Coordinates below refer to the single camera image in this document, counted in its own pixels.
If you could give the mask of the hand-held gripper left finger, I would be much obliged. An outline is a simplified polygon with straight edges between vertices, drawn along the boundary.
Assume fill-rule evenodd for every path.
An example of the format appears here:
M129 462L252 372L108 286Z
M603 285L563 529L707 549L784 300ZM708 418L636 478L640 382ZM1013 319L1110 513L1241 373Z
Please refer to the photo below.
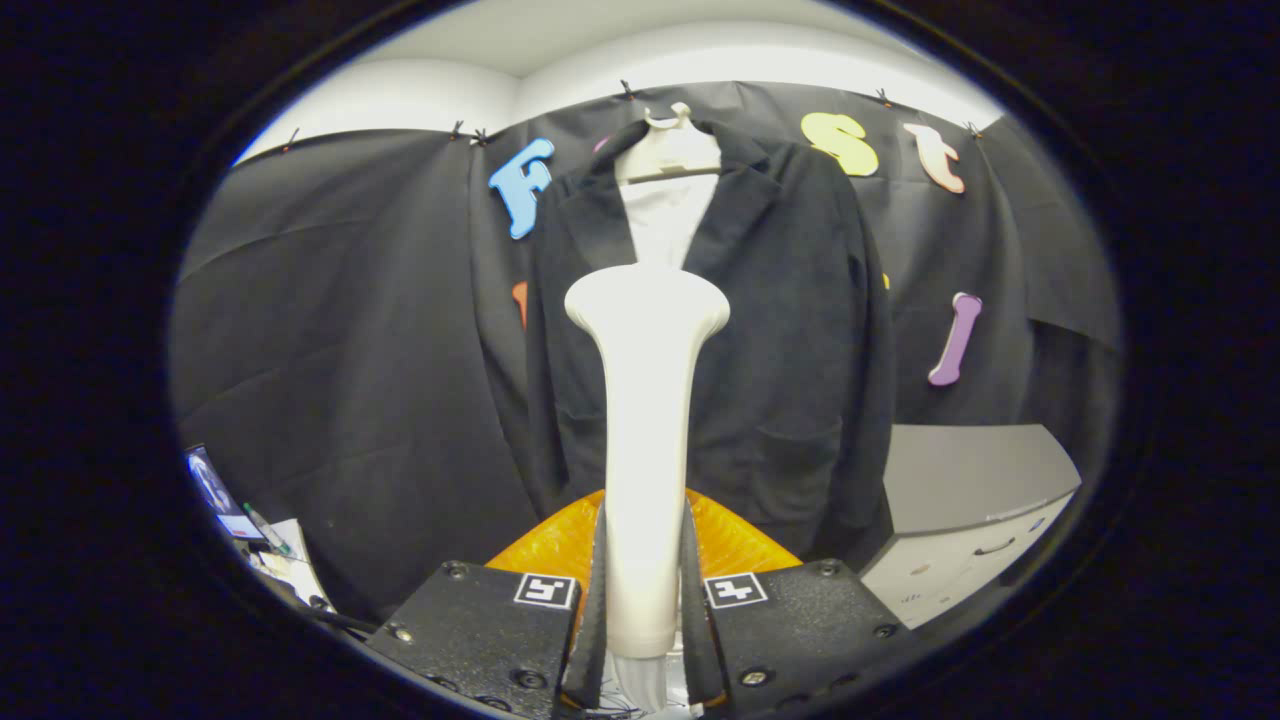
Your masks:
M410 671L529 719L602 702L602 492L559 510L485 565L448 561L367 641Z

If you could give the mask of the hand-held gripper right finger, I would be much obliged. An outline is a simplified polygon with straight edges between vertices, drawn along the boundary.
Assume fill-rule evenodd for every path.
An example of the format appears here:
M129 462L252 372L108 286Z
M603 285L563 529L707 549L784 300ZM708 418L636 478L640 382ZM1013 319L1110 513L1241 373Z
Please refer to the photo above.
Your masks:
M796 560L716 501L687 493L682 653L704 719L796 717L872 692L911 633L837 559Z

